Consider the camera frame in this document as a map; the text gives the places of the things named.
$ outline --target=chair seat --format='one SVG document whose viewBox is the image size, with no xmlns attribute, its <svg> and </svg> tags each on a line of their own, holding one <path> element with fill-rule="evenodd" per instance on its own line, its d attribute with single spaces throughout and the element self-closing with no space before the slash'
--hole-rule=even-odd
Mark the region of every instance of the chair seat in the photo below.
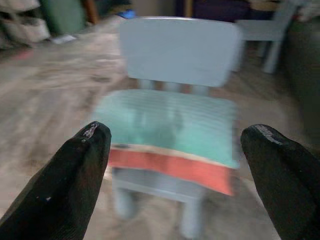
<svg viewBox="0 0 320 240">
<path fill-rule="evenodd" d="M 112 145 L 154 146 L 237 168 L 232 101 L 146 89 L 115 91 L 92 119 L 109 126 Z"/>
<path fill-rule="evenodd" d="M 280 41 L 284 31 L 272 20 L 239 20 L 245 41 Z"/>
</svg>

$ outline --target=chair backrest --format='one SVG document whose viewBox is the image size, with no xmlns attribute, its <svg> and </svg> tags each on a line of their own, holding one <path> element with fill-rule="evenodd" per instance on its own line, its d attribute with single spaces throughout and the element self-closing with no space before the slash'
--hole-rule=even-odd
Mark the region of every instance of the chair backrest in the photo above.
<svg viewBox="0 0 320 240">
<path fill-rule="evenodd" d="M 182 17 L 137 17 L 119 27 L 120 48 L 128 75 L 150 82 L 222 86 L 241 43 L 238 26 L 228 22 Z"/>
<path fill-rule="evenodd" d="M 273 16 L 273 20 L 281 29 L 285 30 L 291 22 L 297 8 L 304 3 L 304 0 L 282 0 L 277 11 Z"/>
</svg>

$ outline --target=green container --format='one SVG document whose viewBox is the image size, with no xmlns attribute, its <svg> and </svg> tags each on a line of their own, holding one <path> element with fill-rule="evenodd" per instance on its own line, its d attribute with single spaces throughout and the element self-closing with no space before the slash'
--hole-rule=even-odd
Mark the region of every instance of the green container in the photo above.
<svg viewBox="0 0 320 240">
<path fill-rule="evenodd" d="M 86 14 L 80 0 L 40 0 L 51 33 L 73 34 L 86 27 Z"/>
</svg>

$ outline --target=wooden floor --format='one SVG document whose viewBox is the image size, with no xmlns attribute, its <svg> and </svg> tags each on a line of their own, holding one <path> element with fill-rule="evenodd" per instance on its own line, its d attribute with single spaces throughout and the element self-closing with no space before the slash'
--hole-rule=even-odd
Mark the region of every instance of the wooden floor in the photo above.
<svg viewBox="0 0 320 240">
<path fill-rule="evenodd" d="M 46 43 L 0 60 L 0 214 L 26 181 L 86 122 L 99 99 L 117 89 L 134 88 L 126 77 L 116 27 L 125 21 L 110 17 L 61 45 Z M 240 72 L 214 97 L 238 105 L 236 140 L 252 124 L 270 125 L 308 146 L 297 104 L 285 76 L 261 71 L 261 59 L 250 45 Z M 238 146 L 241 168 L 234 179 L 235 197 L 211 192 L 205 203 L 208 240 L 272 240 L 277 234 L 256 198 L 248 166 Z M 113 211 L 112 180 L 104 180 L 86 240 L 176 240 L 181 206 L 170 200 L 138 194 L 141 211 L 130 221 Z"/>
</svg>

